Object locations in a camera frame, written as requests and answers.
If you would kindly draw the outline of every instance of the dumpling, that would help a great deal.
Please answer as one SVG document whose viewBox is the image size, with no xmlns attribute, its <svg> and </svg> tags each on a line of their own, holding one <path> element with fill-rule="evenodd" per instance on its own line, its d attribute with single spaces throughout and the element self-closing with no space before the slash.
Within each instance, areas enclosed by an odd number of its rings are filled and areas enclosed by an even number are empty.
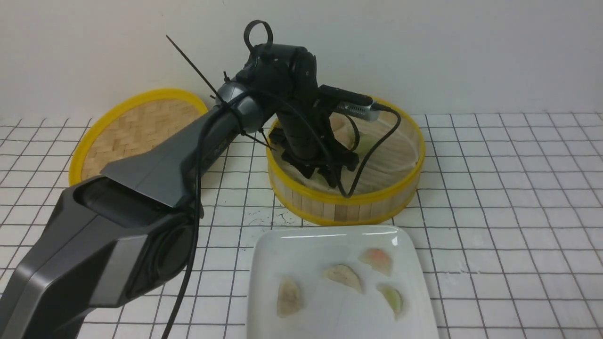
<svg viewBox="0 0 603 339">
<path fill-rule="evenodd" d="M 290 277 L 280 281 L 279 298 L 276 305 L 276 315 L 286 318 L 302 309 L 302 291 L 297 283 Z"/>
<path fill-rule="evenodd" d="M 363 293 L 360 278 L 358 278 L 358 275 L 348 266 L 335 265 L 327 268 L 323 272 L 323 277 L 345 286 L 349 286 L 358 291 L 358 293 Z"/>
<path fill-rule="evenodd" d="M 391 307 L 392 311 L 394 311 L 394 319 L 398 320 L 402 313 L 403 305 L 403 299 L 400 292 L 387 284 L 379 284 L 377 290 L 383 294 L 387 304 Z"/>
<path fill-rule="evenodd" d="M 391 276 L 391 257 L 381 249 L 368 249 L 358 258 L 377 272 Z"/>
</svg>

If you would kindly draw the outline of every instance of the grid paper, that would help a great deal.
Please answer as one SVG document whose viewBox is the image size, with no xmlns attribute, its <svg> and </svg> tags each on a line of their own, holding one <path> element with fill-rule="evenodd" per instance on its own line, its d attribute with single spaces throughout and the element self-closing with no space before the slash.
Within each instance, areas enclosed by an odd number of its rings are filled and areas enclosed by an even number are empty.
<svg viewBox="0 0 603 339">
<path fill-rule="evenodd" d="M 603 338 L 603 121 L 597 113 L 413 117 L 418 195 L 385 224 L 412 238 L 441 338 Z M 88 119 L 0 120 L 0 293 L 42 233 Z M 274 198 L 265 149 L 238 138 L 203 177 L 197 258 L 170 338 L 245 338 L 253 246 L 311 226 Z M 183 273 L 86 339 L 160 338 Z"/>
</svg>

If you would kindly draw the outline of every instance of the square plate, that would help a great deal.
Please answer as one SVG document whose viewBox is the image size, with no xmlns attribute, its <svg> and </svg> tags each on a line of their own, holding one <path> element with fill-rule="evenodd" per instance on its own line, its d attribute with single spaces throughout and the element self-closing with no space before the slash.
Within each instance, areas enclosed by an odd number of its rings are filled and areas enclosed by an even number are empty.
<svg viewBox="0 0 603 339">
<path fill-rule="evenodd" d="M 391 277 L 358 261 L 369 248 L 393 260 Z M 360 277 L 364 294 L 321 277 L 344 264 Z M 302 309 L 278 318 L 282 277 L 299 285 Z M 377 284 L 398 289 L 404 299 L 398 321 Z M 437 339 L 438 332 L 423 270 L 406 232 L 390 226 L 313 227 L 275 230 L 257 242 L 247 308 L 248 339 Z"/>
</svg>

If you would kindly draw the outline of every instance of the bamboo steamer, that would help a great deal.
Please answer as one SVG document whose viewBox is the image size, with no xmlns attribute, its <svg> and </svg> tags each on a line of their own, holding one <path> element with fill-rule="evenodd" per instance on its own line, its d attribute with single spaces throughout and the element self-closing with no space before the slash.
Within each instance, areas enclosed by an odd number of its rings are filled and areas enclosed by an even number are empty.
<svg viewBox="0 0 603 339">
<path fill-rule="evenodd" d="M 343 226 L 379 224 L 406 207 L 417 190 L 425 159 L 425 141 L 418 125 L 408 114 L 388 102 L 379 101 L 400 112 L 402 122 L 396 132 L 371 155 L 351 198 L 342 197 L 339 190 L 321 182 L 317 173 L 311 179 L 304 178 L 281 159 L 280 147 L 273 146 L 274 151 L 266 149 L 270 184 L 286 208 L 317 225 Z M 368 136 L 372 141 L 377 141 L 395 124 L 396 117 L 392 113 L 381 112 L 377 122 L 354 120 L 362 138 Z M 341 133 L 339 123 L 337 125 L 338 130 L 334 131 L 336 138 L 342 144 L 348 144 L 349 136 Z M 355 174 L 343 170 L 342 183 L 346 191 Z"/>
<path fill-rule="evenodd" d="M 69 184 L 97 176 L 109 162 L 150 151 L 207 112 L 181 89 L 142 93 L 117 105 L 86 132 L 69 167 Z"/>
</svg>

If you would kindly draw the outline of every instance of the black grid line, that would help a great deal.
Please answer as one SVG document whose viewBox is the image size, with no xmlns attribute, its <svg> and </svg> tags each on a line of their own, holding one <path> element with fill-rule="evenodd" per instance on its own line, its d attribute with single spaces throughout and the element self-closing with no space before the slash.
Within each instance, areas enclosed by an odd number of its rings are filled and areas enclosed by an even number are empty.
<svg viewBox="0 0 603 339">
<path fill-rule="evenodd" d="M 458 133 L 456 132 L 456 129 L 454 128 L 454 120 L 452 118 L 450 120 L 451 120 L 452 127 L 453 127 L 453 130 L 454 130 L 454 133 L 455 133 L 455 137 L 456 137 L 456 139 L 458 141 Z M 479 129 L 479 132 L 482 135 L 482 137 L 484 137 L 484 132 L 481 130 L 481 128 Z M 459 148 L 461 149 L 461 154 L 464 156 L 464 151 L 463 151 L 463 148 L 461 147 L 461 143 L 458 142 L 458 145 L 459 145 Z M 469 165 L 467 164 L 467 158 L 464 157 L 464 159 L 465 159 L 465 166 L 467 166 L 467 168 L 469 168 Z M 475 188 L 475 182 L 473 181 L 473 177 L 471 175 L 469 175 L 469 178 L 471 180 L 471 185 Z M 442 181 L 444 181 L 444 185 L 446 185 L 446 181 L 444 180 L 444 176 L 443 175 L 442 175 Z M 484 216 L 484 221 L 486 222 L 486 227 L 488 227 L 488 218 L 486 217 L 484 208 L 482 207 L 482 202 L 481 202 L 481 200 L 479 198 L 479 195 L 477 194 L 477 191 L 475 191 L 475 192 L 476 192 L 475 195 L 476 195 L 476 197 L 478 199 L 479 207 L 481 208 L 482 214 Z M 452 213 L 452 217 L 455 218 L 454 217 L 454 215 L 455 215 L 454 214 L 454 210 L 452 210 L 452 205 L 450 207 L 450 212 Z M 455 220 L 455 226 L 456 226 L 456 231 L 457 231 L 457 234 L 458 234 L 458 238 L 461 241 L 461 246 L 462 246 L 462 244 L 463 244 L 463 238 L 461 237 L 461 232 L 458 229 L 458 224 L 456 222 L 456 219 L 454 219 L 454 220 Z M 488 228 L 488 234 L 490 235 L 490 241 L 492 241 L 492 246 L 494 247 L 494 251 L 496 253 L 496 258 L 498 259 L 498 263 L 500 265 L 500 270 L 502 271 L 502 276 L 505 279 L 505 284 L 507 285 L 507 290 L 509 292 L 509 295 L 512 296 L 513 294 L 511 293 L 511 287 L 509 286 L 509 281 L 508 281 L 507 276 L 505 274 L 505 268 L 502 265 L 502 261 L 500 260 L 500 254 L 498 252 L 498 249 L 496 248 L 496 243 L 494 241 L 494 237 L 492 237 L 492 231 L 489 228 Z M 463 255 L 465 256 L 465 260 L 467 261 L 467 270 L 470 270 L 469 261 L 467 260 L 467 254 L 466 254 L 466 252 L 465 252 L 464 249 L 463 249 Z M 475 283 L 473 282 L 473 276 L 471 274 L 470 274 L 470 277 L 471 277 L 471 282 L 473 284 L 473 292 L 475 293 L 475 297 L 478 298 L 478 292 L 477 292 L 477 290 L 475 288 Z M 515 314 L 517 315 L 517 319 L 519 321 L 519 325 L 522 327 L 523 337 L 526 338 L 526 333 L 525 333 L 525 330 L 523 329 L 523 323 L 522 323 L 521 317 L 519 316 L 519 312 L 517 310 L 517 305 L 515 304 L 514 300 L 513 300 L 513 308 L 515 310 Z"/>
<path fill-rule="evenodd" d="M 534 137 L 535 137 L 534 131 L 533 131 L 532 127 L 529 125 L 529 122 L 528 122 L 528 127 L 529 127 L 529 129 L 532 131 L 532 134 L 533 134 L 533 135 L 534 135 Z M 540 145 L 540 143 L 538 143 L 538 147 L 540 147 L 540 150 L 542 151 L 542 146 Z M 551 165 L 551 163 L 549 162 L 549 159 L 547 159 L 547 158 L 545 158 L 545 159 L 546 159 L 546 162 L 548 163 L 548 165 L 550 166 L 550 165 Z M 561 186 L 561 183 L 559 182 L 559 178 L 558 178 L 557 176 L 555 176 L 555 179 L 557 180 L 557 183 L 559 184 L 559 186 Z M 566 199 L 569 201 L 569 199 L 567 198 L 567 194 L 565 193 L 565 190 L 563 190 L 563 194 L 566 196 Z M 536 195 L 536 199 L 538 199 L 538 202 L 540 202 L 540 197 L 538 197 L 538 195 Z M 551 221 L 549 220 L 549 216 L 545 214 L 545 218 L 547 219 L 547 222 L 548 222 L 548 223 L 549 223 L 549 225 L 550 225 L 550 224 L 551 224 Z M 557 234 L 556 234 L 555 232 L 553 232 L 553 237 L 555 238 L 555 241 L 557 242 L 557 246 L 559 246 L 559 248 L 562 248 L 562 247 L 561 247 L 561 243 L 559 242 L 559 238 L 558 238 L 558 236 L 557 236 Z M 580 295 L 582 295 L 582 298 L 584 298 L 584 292 L 582 291 L 582 287 L 580 287 L 580 284 L 578 283 L 578 279 L 576 278 L 576 275 L 574 274 L 573 268 L 572 268 L 572 266 L 570 265 L 569 260 L 567 260 L 567 256 L 566 256 L 566 254 L 565 254 L 565 251 L 561 251 L 561 255 L 563 256 L 563 259 L 565 260 L 566 265 L 567 265 L 567 267 L 568 267 L 568 269 L 569 269 L 570 273 L 572 274 L 572 277 L 573 277 L 573 279 L 574 279 L 574 282 L 576 283 L 576 286 L 578 286 L 578 290 L 580 291 Z M 595 317 L 595 315 L 594 315 L 594 313 L 593 313 L 593 311 L 592 311 L 592 309 L 591 309 L 591 307 L 590 307 L 589 303 L 585 303 L 585 304 L 586 304 L 586 307 L 587 307 L 587 308 L 588 308 L 588 310 L 589 310 L 590 316 L 592 317 L 593 323 L 595 323 L 595 324 L 596 324 L 596 317 Z M 555 309 L 553 308 L 552 303 L 551 303 L 551 309 L 553 310 L 553 313 L 555 314 L 555 316 L 557 316 L 557 315 L 556 315 L 556 312 L 555 312 Z M 599 333 L 600 333 L 600 334 L 601 334 L 601 336 L 603 337 L 603 330 L 599 330 Z"/>
<path fill-rule="evenodd" d="M 41 126 L 42 123 L 44 122 L 44 120 L 42 120 L 40 122 L 40 127 L 37 128 L 36 131 L 38 131 Z M 25 149 L 27 149 L 27 146 L 30 144 L 31 141 L 27 142 L 27 145 L 23 148 L 23 151 L 21 151 L 21 154 L 25 151 Z M 40 166 L 42 165 L 42 162 L 44 161 L 44 159 L 42 158 L 42 161 L 40 161 L 40 163 L 38 164 L 37 168 L 40 168 Z M 14 167 L 17 164 L 17 161 L 15 160 L 14 164 L 12 164 L 11 168 Z M 31 182 L 31 180 L 33 179 L 33 175 L 31 176 L 31 178 L 29 178 L 27 180 L 27 185 L 29 185 L 29 182 Z M 58 179 L 60 178 L 60 176 L 57 177 L 57 180 L 54 182 L 53 186 L 55 186 L 58 182 Z M 4 180 L 6 180 L 6 177 L 3 178 L 3 180 L 0 182 L 0 186 L 2 185 L 2 183 L 4 182 Z M 19 201 L 19 199 L 23 196 L 23 192 L 25 192 L 25 189 L 23 189 L 23 191 L 21 191 L 21 193 L 19 194 L 17 201 Z M 48 196 L 50 195 L 50 192 L 48 192 L 48 194 L 46 195 L 46 197 L 44 198 L 44 200 L 48 199 Z M 10 217 L 11 212 L 13 211 L 15 206 L 11 207 L 8 210 L 8 214 L 7 214 L 7 219 Z M 14 252 L 12 258 L 8 261 L 8 264 L 10 265 L 10 262 L 12 262 L 15 258 L 15 256 L 17 255 L 17 253 L 19 252 L 19 249 L 23 246 L 23 241 L 25 240 L 25 238 L 27 237 L 27 233 L 29 233 L 29 231 L 31 230 L 31 226 L 36 222 L 36 219 L 38 217 L 38 215 L 40 214 L 40 211 L 42 210 L 42 206 L 40 206 L 37 211 L 36 211 L 36 215 L 34 216 L 34 218 L 32 219 L 31 225 L 29 225 L 27 227 L 27 231 L 25 232 L 25 236 L 23 237 L 23 239 L 21 239 L 21 241 L 19 242 L 19 247 L 17 248 L 17 250 Z M 0 280 L 4 277 L 4 274 L 6 274 L 7 270 L 5 270 L 4 272 L 2 272 L 2 274 L 0 274 Z"/>
<path fill-rule="evenodd" d="M 509 132 L 507 130 L 507 127 L 505 127 L 505 133 L 507 135 L 509 134 Z M 515 151 L 515 153 L 517 153 L 517 149 L 515 148 L 515 145 L 513 143 L 511 143 L 511 145 L 513 146 L 513 150 Z M 488 145 L 486 145 L 486 147 L 488 149 L 488 152 L 490 152 L 490 147 Z M 500 180 L 500 182 L 502 182 L 502 178 L 500 177 L 500 172 L 497 171 L 496 173 L 498 174 L 498 179 Z M 505 190 L 505 194 L 507 195 L 507 199 L 509 199 L 509 201 L 511 201 L 511 197 L 509 196 L 507 190 Z M 519 218 L 517 217 L 517 212 L 515 211 L 515 209 L 513 209 L 513 217 L 515 218 L 515 222 L 517 223 L 517 228 L 519 229 L 519 232 L 522 235 L 523 242 L 526 244 L 526 246 L 528 248 L 528 255 L 530 257 L 530 260 L 532 261 L 532 265 L 534 266 L 534 270 L 536 272 L 536 275 L 538 276 L 538 280 L 540 281 L 540 285 L 541 285 L 543 291 L 545 292 L 546 300 L 549 302 L 549 307 L 551 308 L 551 311 L 553 312 L 553 316 L 555 317 L 555 321 L 557 322 L 557 326 L 561 327 L 561 323 L 559 322 L 559 316 L 557 316 L 557 313 L 555 312 L 555 309 L 553 308 L 553 304 L 551 303 L 551 300 L 549 299 L 548 291 L 546 291 L 545 283 L 543 282 L 542 276 L 540 275 L 541 272 L 539 272 L 538 266 L 536 266 L 536 262 L 534 261 L 534 256 L 532 255 L 532 251 L 529 249 L 529 245 L 528 245 L 528 242 L 526 240 L 525 234 L 523 233 L 523 230 L 520 227 Z M 509 288 L 509 294 L 511 295 L 511 297 L 513 297 L 513 293 L 511 292 L 511 287 L 509 285 L 509 282 L 508 282 L 508 279 L 507 279 L 506 275 L 505 275 L 505 280 L 507 281 L 507 287 Z M 519 316 L 519 311 L 517 310 L 517 305 L 516 305 L 515 301 L 513 301 L 513 305 L 515 305 L 515 307 L 516 307 L 515 310 L 517 312 L 517 318 L 521 322 L 521 317 Z"/>
<path fill-rule="evenodd" d="M 254 150 L 256 148 L 256 143 L 254 142 L 251 146 L 251 153 L 253 154 Z M 244 225 L 244 220 L 245 220 L 245 208 L 247 208 L 247 197 L 248 197 L 248 193 L 249 193 L 249 182 L 251 181 L 251 164 L 253 163 L 253 160 L 249 161 L 249 174 L 247 175 L 247 189 L 245 190 L 245 200 L 244 204 L 245 206 L 243 207 L 243 215 L 241 215 L 241 228 L 239 229 L 239 240 L 238 240 L 238 244 L 237 244 L 237 250 L 236 250 L 236 256 L 235 256 L 235 268 L 236 268 L 236 264 L 239 260 L 239 251 L 240 251 L 240 247 L 241 247 L 241 235 L 243 234 L 243 226 Z M 270 223 L 272 224 L 272 219 L 274 218 L 274 208 L 272 210 L 272 214 L 271 214 L 271 221 Z M 235 273 L 232 273 L 232 281 L 230 283 L 230 297 L 228 299 L 228 308 L 226 311 L 226 324 L 224 325 L 224 335 L 223 335 L 223 339 L 226 339 L 226 331 L 228 330 L 228 320 L 230 318 L 230 306 L 232 305 L 232 291 L 235 289 Z"/>
<path fill-rule="evenodd" d="M 419 206 L 421 206 L 421 197 L 419 196 L 418 192 L 416 192 L 415 194 L 417 196 L 417 200 L 418 200 Z M 423 226 L 425 226 L 425 215 L 423 213 L 423 209 L 420 208 L 420 211 L 421 211 L 421 219 L 423 220 Z M 427 229 L 425 229 L 425 237 L 427 237 L 427 244 L 431 245 Z M 433 252 L 433 250 L 431 248 L 429 249 L 429 256 L 431 257 L 431 264 L 433 265 L 434 270 L 435 270 L 434 252 Z M 442 289 L 440 287 L 440 278 L 438 277 L 437 274 L 435 274 L 435 282 L 436 282 L 436 284 L 438 286 L 438 295 L 441 297 L 442 296 Z M 446 309 L 444 308 L 444 301 L 441 300 L 441 299 L 440 299 L 440 306 L 442 307 L 442 315 L 444 317 L 444 325 L 446 325 L 446 334 L 450 338 L 450 327 L 448 326 L 448 318 L 446 317 Z"/>
</svg>

